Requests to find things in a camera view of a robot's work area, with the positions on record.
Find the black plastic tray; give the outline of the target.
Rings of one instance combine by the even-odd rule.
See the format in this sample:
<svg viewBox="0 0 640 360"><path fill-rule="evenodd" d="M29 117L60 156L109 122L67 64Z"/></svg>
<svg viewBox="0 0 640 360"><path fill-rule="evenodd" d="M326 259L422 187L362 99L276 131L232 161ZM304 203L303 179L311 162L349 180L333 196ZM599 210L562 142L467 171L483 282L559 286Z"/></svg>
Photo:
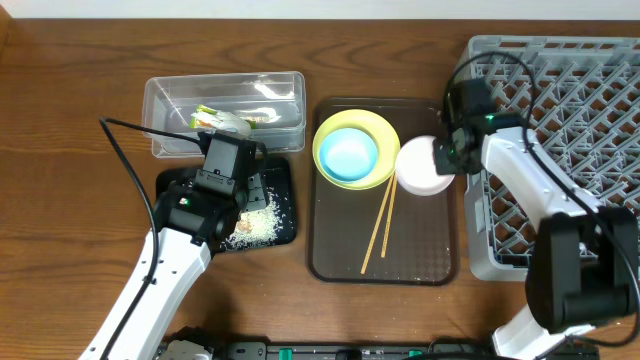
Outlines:
<svg viewBox="0 0 640 360"><path fill-rule="evenodd" d="M227 226L224 232L216 227L213 237L205 240L212 254L284 245L296 238L289 162L282 157L267 157L257 163L258 169L244 182L246 206L235 214L235 226ZM209 212L216 216L233 213L230 197L198 184L205 177L228 181L204 165L169 169L158 175L154 209L158 230L172 228L193 236Z"/></svg>

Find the brown serving tray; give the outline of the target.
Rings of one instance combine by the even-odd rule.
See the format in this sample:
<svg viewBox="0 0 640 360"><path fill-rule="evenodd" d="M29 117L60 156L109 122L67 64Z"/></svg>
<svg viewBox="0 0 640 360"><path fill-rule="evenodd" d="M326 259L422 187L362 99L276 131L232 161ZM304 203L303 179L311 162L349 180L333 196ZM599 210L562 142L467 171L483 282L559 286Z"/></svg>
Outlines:
<svg viewBox="0 0 640 360"><path fill-rule="evenodd" d="M412 98L333 97L315 110L314 135L331 115L349 109L374 112L395 129L400 144L441 137L439 105ZM390 177L376 187L349 190L314 167L307 265L319 280L335 283L442 286L458 271L455 189L432 196L411 194L398 183L387 254L381 257L386 210L364 275L360 269Z"/></svg>

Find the light blue bowl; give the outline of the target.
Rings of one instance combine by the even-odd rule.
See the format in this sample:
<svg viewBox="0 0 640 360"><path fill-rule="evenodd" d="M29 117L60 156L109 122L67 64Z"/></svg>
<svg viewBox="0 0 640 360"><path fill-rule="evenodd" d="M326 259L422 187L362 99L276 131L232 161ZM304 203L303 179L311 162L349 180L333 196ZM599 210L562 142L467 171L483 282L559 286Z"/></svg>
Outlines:
<svg viewBox="0 0 640 360"><path fill-rule="evenodd" d="M329 133L321 142L319 161L332 179L352 183L373 171L378 162L378 148L366 132L342 128Z"/></svg>

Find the green snack wrapper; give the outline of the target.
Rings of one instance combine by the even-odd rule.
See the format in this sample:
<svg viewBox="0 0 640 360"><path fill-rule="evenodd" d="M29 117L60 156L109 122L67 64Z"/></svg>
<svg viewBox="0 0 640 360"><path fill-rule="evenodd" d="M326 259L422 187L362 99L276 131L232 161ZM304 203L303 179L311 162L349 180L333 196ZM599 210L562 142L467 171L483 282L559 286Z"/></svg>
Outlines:
<svg viewBox="0 0 640 360"><path fill-rule="evenodd" d="M202 104L191 114L190 127L194 129L217 128L220 123L218 111Z"/></svg>

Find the yellow plate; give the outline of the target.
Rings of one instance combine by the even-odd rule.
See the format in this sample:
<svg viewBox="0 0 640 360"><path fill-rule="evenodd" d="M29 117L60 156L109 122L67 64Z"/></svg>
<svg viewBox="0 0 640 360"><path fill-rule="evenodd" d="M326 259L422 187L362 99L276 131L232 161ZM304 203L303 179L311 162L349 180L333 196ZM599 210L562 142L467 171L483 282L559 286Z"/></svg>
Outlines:
<svg viewBox="0 0 640 360"><path fill-rule="evenodd" d="M319 161L321 142L329 133L342 128L355 128L366 132L378 148L378 162L373 171L365 178L352 183L332 179L321 168ZM366 190L385 182L394 173L395 160L400 148L395 129L382 116L367 110L349 109L331 115L319 126L313 139L313 159L318 171L334 185L349 190Z"/></svg>

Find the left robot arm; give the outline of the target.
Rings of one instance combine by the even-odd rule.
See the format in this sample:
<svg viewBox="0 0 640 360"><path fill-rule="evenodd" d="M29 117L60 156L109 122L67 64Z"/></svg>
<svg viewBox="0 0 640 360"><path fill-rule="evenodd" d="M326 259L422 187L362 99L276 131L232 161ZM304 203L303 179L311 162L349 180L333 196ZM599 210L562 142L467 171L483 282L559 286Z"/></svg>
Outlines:
<svg viewBox="0 0 640 360"><path fill-rule="evenodd" d="M258 186L267 163L261 142L202 133L202 167L172 180L148 204L151 228L136 266L85 359L151 359L180 303L242 213L267 203Z"/></svg>

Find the pink bowl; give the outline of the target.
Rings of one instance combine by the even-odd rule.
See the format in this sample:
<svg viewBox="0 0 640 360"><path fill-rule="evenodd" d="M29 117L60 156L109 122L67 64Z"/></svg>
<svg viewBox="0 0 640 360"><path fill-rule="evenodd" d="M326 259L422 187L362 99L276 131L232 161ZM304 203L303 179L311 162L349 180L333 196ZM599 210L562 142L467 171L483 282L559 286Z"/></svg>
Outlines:
<svg viewBox="0 0 640 360"><path fill-rule="evenodd" d="M446 190L454 175L439 175L434 159L435 137L419 136L406 142L395 160L395 174L403 189L418 196L432 196Z"/></svg>

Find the grey dishwasher rack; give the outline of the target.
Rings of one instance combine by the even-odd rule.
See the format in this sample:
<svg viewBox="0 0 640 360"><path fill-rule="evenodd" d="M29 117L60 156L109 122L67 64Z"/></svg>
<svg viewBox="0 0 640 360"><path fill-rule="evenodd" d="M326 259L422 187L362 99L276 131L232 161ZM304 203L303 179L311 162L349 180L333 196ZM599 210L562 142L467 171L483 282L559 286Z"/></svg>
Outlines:
<svg viewBox="0 0 640 360"><path fill-rule="evenodd" d="M482 78L501 111L531 111L543 148L604 205L639 211L639 41L636 38L478 35L460 79ZM493 174L467 178L464 206L472 273L522 281L534 235Z"/></svg>

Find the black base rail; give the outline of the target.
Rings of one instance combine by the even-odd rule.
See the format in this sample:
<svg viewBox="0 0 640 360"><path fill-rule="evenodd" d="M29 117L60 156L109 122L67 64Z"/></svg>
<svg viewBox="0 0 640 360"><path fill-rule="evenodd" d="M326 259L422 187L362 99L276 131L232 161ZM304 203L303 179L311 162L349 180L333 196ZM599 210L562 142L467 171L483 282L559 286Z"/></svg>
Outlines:
<svg viewBox="0 0 640 360"><path fill-rule="evenodd" d="M213 334L184 327L161 340L155 359L331 360L406 359L423 355L439 359L493 359L488 346L471 340L440 338L427 342L272 341L266 336Z"/></svg>

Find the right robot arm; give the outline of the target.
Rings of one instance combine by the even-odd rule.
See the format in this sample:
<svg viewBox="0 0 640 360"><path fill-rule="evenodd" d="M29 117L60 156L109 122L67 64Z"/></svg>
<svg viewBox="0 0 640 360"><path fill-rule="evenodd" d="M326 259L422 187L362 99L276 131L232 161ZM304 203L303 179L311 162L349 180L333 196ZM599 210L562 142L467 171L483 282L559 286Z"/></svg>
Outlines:
<svg viewBox="0 0 640 360"><path fill-rule="evenodd" d="M525 212L536 239L526 306L492 335L502 358L544 359L569 340L638 313L638 229L633 213L606 207L573 182L538 142L526 117L500 112L482 79L448 85L445 139L434 143L440 175L485 170Z"/></svg>

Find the wooden chopstick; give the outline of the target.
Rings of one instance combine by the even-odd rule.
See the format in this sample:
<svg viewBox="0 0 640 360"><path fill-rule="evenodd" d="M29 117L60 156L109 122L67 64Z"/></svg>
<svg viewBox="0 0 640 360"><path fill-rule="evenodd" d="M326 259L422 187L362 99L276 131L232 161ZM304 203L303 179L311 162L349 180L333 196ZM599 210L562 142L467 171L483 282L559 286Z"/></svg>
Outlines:
<svg viewBox="0 0 640 360"><path fill-rule="evenodd" d="M394 172L391 179L389 180L387 190L385 193L385 198L382 204L382 209L386 210L386 220L385 220L385 227L384 227L384 234L383 234L383 241L382 241L382 248L381 248L382 258L385 258L387 254L397 186L398 186L398 176L397 176L397 173Z"/></svg>
<svg viewBox="0 0 640 360"><path fill-rule="evenodd" d="M377 216L376 216L374 227L373 227L373 230L372 230L372 233L371 233L371 236L370 236L370 239L369 239L369 243L368 243L368 246L367 246L367 250L366 250L366 253L365 253L365 256L364 256L364 260L363 260L363 263L362 263L362 266L361 266L361 269L360 269L360 274L361 275L364 275L366 273L366 269L367 269L367 266L368 266L368 263L369 263L369 260L370 260L370 257L371 257L371 253L373 251L373 247L374 247L374 244L375 244L375 241L376 241L376 237L377 237L377 234L378 234L378 231L379 231L379 227L380 227L380 224L381 224L381 221L382 221L382 216L383 216L384 211L386 209L386 205L387 205L390 193L391 193L391 191L393 189L393 184L395 182L395 177L396 177L396 175L395 175L395 172L394 172L391 175L391 177L390 177L390 179L389 179L389 181L387 183L387 187L386 187L386 190L384 192L384 196L382 198L382 202L381 202L381 205L379 207L379 210L378 210L378 213L377 213Z"/></svg>

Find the rice and shell leftovers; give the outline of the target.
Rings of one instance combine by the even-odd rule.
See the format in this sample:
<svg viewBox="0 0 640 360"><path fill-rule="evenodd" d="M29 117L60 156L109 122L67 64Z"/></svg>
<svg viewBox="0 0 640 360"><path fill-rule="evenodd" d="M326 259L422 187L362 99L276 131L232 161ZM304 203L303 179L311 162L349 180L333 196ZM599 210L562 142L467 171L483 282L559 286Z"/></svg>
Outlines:
<svg viewBox="0 0 640 360"><path fill-rule="evenodd" d="M245 212L236 223L234 232L225 240L223 249L239 251L274 245L278 233L284 229L283 211L279 196L268 188L269 205L259 211Z"/></svg>

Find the clear plastic waste bin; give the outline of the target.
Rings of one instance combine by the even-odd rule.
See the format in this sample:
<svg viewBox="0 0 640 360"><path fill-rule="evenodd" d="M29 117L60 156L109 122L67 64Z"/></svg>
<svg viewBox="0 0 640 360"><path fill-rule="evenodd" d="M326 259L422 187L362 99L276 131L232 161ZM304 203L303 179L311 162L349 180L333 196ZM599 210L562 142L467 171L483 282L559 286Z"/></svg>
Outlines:
<svg viewBox="0 0 640 360"><path fill-rule="evenodd" d="M250 138L271 153L305 147L306 89L296 71L155 77L145 86L142 125L195 138L202 105L252 127Z"/></svg>

